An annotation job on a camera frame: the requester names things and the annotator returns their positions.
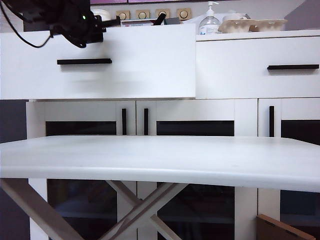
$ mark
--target white wall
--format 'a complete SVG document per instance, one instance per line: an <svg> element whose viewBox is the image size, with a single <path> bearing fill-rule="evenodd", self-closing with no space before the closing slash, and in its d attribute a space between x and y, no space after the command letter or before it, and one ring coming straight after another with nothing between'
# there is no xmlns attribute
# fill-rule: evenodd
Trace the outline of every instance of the white wall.
<svg viewBox="0 0 320 240"><path fill-rule="evenodd" d="M228 0L220 1L220 5L214 6L217 13L226 13L228 10L235 10L238 13L248 13L253 19L283 19L305 0ZM191 8L192 16L204 14L208 9L207 2L176 2L176 3L149 3L149 4L123 4L123 5L98 5L95 9L106 9L113 17L117 10L130 10L133 19L136 10L149 9L151 17L155 17L156 9L169 8L171 17L176 17L176 10L179 8ZM10 19L18 31L23 31L23 23L20 19L10 14ZM0 19L1 32L11 32L3 16Z"/></svg>

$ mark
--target white bowl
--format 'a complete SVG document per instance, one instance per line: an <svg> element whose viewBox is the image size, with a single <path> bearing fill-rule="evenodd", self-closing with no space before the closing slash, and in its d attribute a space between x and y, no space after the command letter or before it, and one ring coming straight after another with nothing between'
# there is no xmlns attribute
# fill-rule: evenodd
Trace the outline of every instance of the white bowl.
<svg viewBox="0 0 320 240"><path fill-rule="evenodd" d="M102 21L109 21L111 20L111 14L107 10L103 9L91 9L94 15L100 15Z"/></svg>

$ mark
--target soap dispenser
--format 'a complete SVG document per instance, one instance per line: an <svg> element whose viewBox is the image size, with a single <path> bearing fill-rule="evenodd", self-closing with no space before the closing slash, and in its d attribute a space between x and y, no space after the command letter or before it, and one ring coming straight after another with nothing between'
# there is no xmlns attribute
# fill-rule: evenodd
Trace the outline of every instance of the soap dispenser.
<svg viewBox="0 0 320 240"><path fill-rule="evenodd" d="M213 4L219 4L215 1L209 1L209 10L206 12L206 17L200 22L199 34L200 35L210 35L217 34L218 28L220 26L220 21L215 18L215 12L212 10Z"/></svg>

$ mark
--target black cabinet handle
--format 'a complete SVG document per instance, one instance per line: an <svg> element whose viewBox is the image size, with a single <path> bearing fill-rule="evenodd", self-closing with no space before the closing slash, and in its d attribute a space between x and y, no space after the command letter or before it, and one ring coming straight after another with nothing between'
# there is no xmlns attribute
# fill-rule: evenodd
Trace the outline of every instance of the black cabinet handle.
<svg viewBox="0 0 320 240"><path fill-rule="evenodd" d="M122 108L122 135L127 135L127 109Z"/></svg>
<svg viewBox="0 0 320 240"><path fill-rule="evenodd" d="M89 59L59 59L58 65L77 65L77 64L111 64L110 58L89 58Z"/></svg>
<svg viewBox="0 0 320 240"><path fill-rule="evenodd" d="M269 137L275 136L275 106L269 106Z"/></svg>
<svg viewBox="0 0 320 240"><path fill-rule="evenodd" d="M145 108L143 112L143 134L149 135L149 109Z"/></svg>
<svg viewBox="0 0 320 240"><path fill-rule="evenodd" d="M268 70L319 69L319 64L269 65Z"/></svg>

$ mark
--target egg carton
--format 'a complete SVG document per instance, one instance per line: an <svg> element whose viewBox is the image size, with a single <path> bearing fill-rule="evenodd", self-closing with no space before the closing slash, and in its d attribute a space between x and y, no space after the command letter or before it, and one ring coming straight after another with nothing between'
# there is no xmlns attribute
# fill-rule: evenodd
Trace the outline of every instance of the egg carton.
<svg viewBox="0 0 320 240"><path fill-rule="evenodd" d="M238 20L226 20L224 21L218 31L224 34L229 33L247 33L251 32L269 32L269 31L281 31L284 24L288 20L253 20L253 19L238 19Z"/></svg>

